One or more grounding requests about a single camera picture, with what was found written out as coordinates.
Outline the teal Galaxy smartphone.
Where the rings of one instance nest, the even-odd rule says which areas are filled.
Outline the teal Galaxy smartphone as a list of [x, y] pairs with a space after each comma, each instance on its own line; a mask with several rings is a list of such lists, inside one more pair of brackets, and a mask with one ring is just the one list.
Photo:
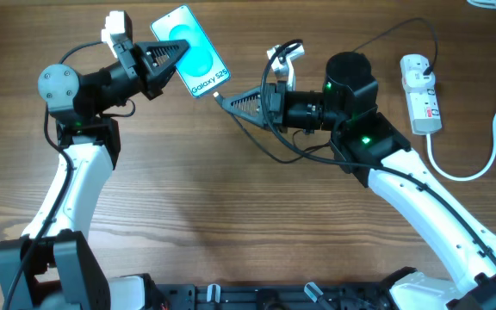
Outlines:
[[188, 51], [177, 63], [177, 72], [195, 98], [205, 96], [231, 77], [201, 24], [187, 4], [161, 16], [150, 26], [158, 40], [186, 40]]

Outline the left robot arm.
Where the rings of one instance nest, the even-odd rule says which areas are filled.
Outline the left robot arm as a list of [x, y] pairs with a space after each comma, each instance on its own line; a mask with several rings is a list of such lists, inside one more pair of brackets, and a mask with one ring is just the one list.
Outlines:
[[0, 243], [0, 286], [7, 309], [166, 309], [170, 301], [147, 274], [107, 278], [88, 243], [102, 188], [121, 150], [115, 109], [137, 94], [162, 94], [185, 40], [112, 39], [116, 61], [82, 74], [65, 61], [48, 66], [38, 90], [49, 145], [59, 167], [38, 213], [17, 239]]

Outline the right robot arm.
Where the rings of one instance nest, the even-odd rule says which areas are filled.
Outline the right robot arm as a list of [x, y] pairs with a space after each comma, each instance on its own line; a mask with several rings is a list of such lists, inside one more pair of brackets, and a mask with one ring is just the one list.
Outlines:
[[369, 61], [347, 52], [329, 59], [320, 92], [265, 82], [220, 98], [219, 105], [274, 134], [288, 128], [329, 132], [332, 164], [391, 204], [435, 252], [449, 280], [398, 270], [382, 281], [381, 307], [496, 309], [496, 236], [434, 178], [378, 111], [377, 91]]

